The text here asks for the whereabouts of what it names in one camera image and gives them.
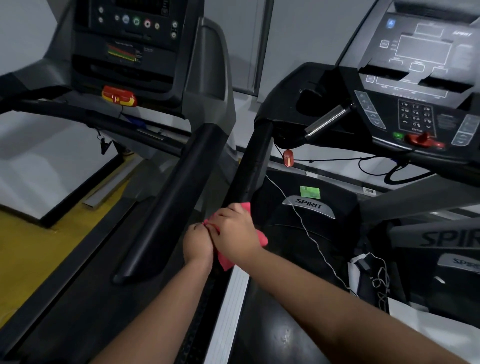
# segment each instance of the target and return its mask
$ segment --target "yellow floor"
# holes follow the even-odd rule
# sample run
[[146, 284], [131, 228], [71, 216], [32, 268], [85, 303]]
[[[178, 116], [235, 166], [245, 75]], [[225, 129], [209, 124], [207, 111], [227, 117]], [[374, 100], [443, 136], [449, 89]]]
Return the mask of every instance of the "yellow floor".
[[0, 211], [0, 327], [120, 200], [125, 186], [96, 211], [80, 202], [51, 229]]

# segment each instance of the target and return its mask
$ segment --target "person's right arm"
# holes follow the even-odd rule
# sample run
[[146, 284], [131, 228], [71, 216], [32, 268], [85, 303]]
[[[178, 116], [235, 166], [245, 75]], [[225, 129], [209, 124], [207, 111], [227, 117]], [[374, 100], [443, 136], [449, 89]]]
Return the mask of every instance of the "person's right arm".
[[357, 297], [261, 248], [240, 204], [208, 226], [217, 249], [295, 318], [331, 362], [465, 363], [427, 337]]

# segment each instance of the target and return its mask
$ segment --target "person's right hand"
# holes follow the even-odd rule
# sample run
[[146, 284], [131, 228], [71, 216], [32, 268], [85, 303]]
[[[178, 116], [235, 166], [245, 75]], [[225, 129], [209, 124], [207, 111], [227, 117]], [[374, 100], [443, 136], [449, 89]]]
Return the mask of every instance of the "person's right hand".
[[258, 249], [261, 249], [252, 218], [240, 204], [221, 208], [207, 224], [215, 247], [230, 262], [242, 266]]

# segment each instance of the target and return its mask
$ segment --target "red cleaning cloth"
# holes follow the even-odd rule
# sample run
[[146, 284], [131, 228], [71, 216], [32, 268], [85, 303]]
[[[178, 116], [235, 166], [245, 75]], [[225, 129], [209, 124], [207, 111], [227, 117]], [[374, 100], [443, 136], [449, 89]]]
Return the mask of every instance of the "red cleaning cloth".
[[[244, 202], [243, 204], [240, 204], [245, 210], [248, 211], [249, 214], [252, 214], [251, 213], [251, 208], [250, 208], [250, 202]], [[208, 224], [208, 220], [205, 220], [204, 221], [204, 225], [207, 225]], [[218, 226], [215, 226], [215, 225], [212, 225], [215, 227], [216, 231], [218, 233], [220, 233], [220, 229], [218, 228]], [[258, 240], [260, 241], [260, 245], [261, 246], [266, 246], [268, 244], [268, 239], [267, 237], [265, 236], [264, 233], [262, 233], [261, 231], [258, 231], [257, 230], [257, 234], [258, 234]], [[235, 264], [233, 264], [232, 262], [230, 262], [227, 258], [225, 258], [222, 253], [218, 252], [218, 261], [220, 262], [221, 266], [223, 267], [223, 270], [226, 272], [227, 270], [229, 269], [232, 269]]]

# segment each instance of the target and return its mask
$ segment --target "blue button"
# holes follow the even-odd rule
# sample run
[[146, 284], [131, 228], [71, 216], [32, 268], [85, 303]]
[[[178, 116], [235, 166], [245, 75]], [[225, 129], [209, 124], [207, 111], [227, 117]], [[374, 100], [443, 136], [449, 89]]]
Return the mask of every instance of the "blue button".
[[388, 19], [387, 28], [392, 29], [395, 26], [395, 22], [396, 22], [395, 19]]

